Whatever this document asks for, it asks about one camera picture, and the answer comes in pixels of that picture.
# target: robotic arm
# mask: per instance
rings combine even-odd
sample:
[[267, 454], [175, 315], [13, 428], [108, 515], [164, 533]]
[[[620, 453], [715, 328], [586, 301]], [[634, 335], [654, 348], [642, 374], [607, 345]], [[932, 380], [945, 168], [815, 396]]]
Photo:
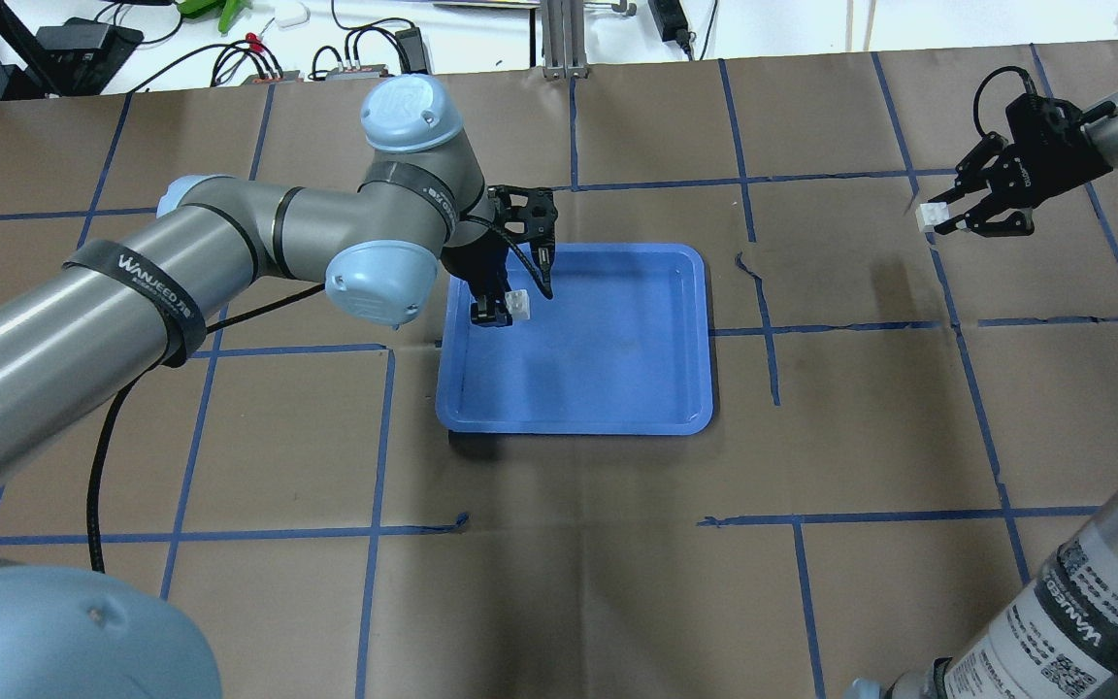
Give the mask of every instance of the robotic arm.
[[[324, 283], [348, 313], [398, 327], [420, 313], [442, 261], [472, 287], [472, 322], [509, 327], [523, 293], [506, 280], [511, 251], [550, 296], [553, 196], [485, 187], [438, 81], [387, 81], [360, 115], [376, 155], [358, 193], [181, 178], [154, 223], [123, 243], [91, 239], [0, 306], [0, 485], [121, 386], [186, 362], [205, 319], [258, 277]], [[0, 696], [218, 696], [217, 684], [200, 632], [167, 603], [92, 572], [0, 561]]]
[[[1005, 110], [1011, 142], [982, 131], [976, 115], [982, 89], [1004, 72], [1021, 75], [1025, 86]], [[967, 229], [982, 236], [1029, 235], [1033, 209], [1040, 204], [1118, 168], [1118, 92], [1081, 110], [1072, 102], [1042, 96], [1027, 70], [1005, 66], [977, 87], [975, 126], [982, 141], [955, 168], [951, 189], [930, 199], [923, 212], [937, 234]], [[946, 205], [988, 188], [989, 195], [968, 211], [957, 217], [946, 214]], [[1007, 217], [991, 220], [1008, 210]]]

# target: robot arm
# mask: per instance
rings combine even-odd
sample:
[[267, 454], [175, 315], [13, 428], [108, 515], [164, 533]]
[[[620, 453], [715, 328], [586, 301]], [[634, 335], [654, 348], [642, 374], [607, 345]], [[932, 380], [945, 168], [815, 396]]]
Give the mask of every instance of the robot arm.
[[[1052, 196], [1081, 187], [1118, 168], [1118, 92], [1087, 110], [1072, 102], [1044, 97], [1033, 87], [1029, 72], [1005, 66], [989, 74], [982, 88], [1002, 72], [1017, 72], [1025, 93], [1006, 107], [1012, 141], [995, 132], [982, 141], [955, 168], [951, 189], [930, 199], [935, 233], [968, 229], [982, 236], [1033, 233], [1033, 209]], [[989, 188], [968, 211], [949, 217], [945, 206]], [[1007, 217], [999, 214], [1011, 210]]]
[[[91, 239], [61, 274], [0, 306], [0, 485], [121, 386], [186, 361], [205, 319], [262, 276], [324, 283], [348, 313], [394, 327], [420, 313], [440, 257], [474, 287], [475, 322], [511, 324], [506, 253], [531, 245], [547, 277], [550, 191], [487, 190], [430, 76], [387, 81], [360, 114], [376, 155], [358, 193], [181, 178], [151, 225], [122, 243]], [[506, 230], [513, 221], [523, 233]]]

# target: white block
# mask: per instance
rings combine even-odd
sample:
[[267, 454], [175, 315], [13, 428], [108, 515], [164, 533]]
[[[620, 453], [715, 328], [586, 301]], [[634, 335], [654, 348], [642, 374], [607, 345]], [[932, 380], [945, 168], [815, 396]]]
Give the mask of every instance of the white block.
[[511, 313], [511, 322], [523, 322], [529, 320], [529, 290], [517, 289], [504, 293], [503, 300], [506, 302], [506, 312]]
[[942, 202], [925, 202], [917, 208], [917, 230], [935, 233], [935, 226], [951, 217], [948, 205]]

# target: label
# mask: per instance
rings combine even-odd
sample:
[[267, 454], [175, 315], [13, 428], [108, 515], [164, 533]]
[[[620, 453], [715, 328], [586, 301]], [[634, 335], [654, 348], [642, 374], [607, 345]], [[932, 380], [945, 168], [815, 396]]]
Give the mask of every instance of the label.
[[1086, 599], [1118, 627], [1118, 558], [1099, 529], [1082, 528], [1078, 539], [1060, 552], [1060, 563]]
[[946, 671], [948, 699], [1079, 699], [1112, 674], [1077, 648], [1038, 601], [1038, 580]]

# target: plastic tray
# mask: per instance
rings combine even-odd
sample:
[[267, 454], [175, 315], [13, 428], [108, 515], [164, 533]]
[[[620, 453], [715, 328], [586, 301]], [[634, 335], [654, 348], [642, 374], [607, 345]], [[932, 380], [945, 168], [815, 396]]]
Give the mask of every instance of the plastic tray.
[[452, 280], [438, 368], [438, 419], [453, 432], [695, 434], [710, 423], [705, 265], [688, 245], [560, 244], [555, 300], [509, 255], [532, 319], [468, 321]]

